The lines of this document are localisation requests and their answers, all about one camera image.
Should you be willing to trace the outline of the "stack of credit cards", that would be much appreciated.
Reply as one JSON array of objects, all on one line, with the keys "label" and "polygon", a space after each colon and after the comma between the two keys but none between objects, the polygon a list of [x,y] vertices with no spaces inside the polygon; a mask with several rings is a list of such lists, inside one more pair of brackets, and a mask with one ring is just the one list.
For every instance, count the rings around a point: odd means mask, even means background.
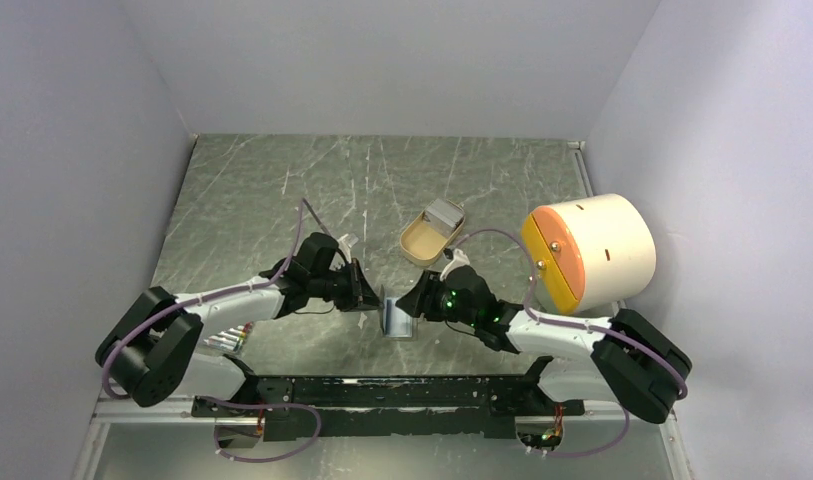
[{"label": "stack of credit cards", "polygon": [[463,222],[464,211],[456,204],[437,198],[423,211],[423,221],[442,236],[450,236]]}]

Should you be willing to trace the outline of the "grey card holder wallet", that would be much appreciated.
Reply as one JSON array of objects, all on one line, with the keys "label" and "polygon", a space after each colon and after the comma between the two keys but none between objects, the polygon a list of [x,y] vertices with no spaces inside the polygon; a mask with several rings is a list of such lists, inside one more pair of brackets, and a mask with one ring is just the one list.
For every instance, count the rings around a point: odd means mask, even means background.
[{"label": "grey card holder wallet", "polygon": [[382,337],[388,340],[413,340],[417,336],[417,319],[396,306],[399,296],[392,296],[380,287],[379,310]]}]

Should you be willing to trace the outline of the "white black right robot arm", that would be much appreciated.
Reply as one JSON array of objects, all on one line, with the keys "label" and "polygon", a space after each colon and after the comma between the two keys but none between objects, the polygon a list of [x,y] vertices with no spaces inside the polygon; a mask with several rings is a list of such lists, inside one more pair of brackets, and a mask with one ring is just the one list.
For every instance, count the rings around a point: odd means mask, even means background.
[{"label": "white black right robot arm", "polygon": [[491,350],[548,357],[521,389],[524,406],[535,414],[558,402],[593,400],[661,424],[688,393],[691,360],[632,309],[598,318],[534,311],[496,297],[470,266],[447,275],[424,271],[396,306],[412,317],[467,325]]}]

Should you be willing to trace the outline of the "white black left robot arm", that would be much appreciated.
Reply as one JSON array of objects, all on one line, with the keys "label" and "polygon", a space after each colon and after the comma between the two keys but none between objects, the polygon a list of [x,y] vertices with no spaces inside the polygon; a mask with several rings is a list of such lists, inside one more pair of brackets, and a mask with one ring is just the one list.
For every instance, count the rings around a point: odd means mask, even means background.
[{"label": "white black left robot arm", "polygon": [[381,307],[359,260],[335,238],[314,232],[297,247],[272,269],[221,289],[145,290],[95,352],[103,381],[115,381],[121,389],[108,395],[130,398],[141,407],[174,393],[211,397],[243,416],[257,406],[259,377],[233,353],[202,352],[206,340],[237,326],[295,314],[312,299],[341,312]]}]

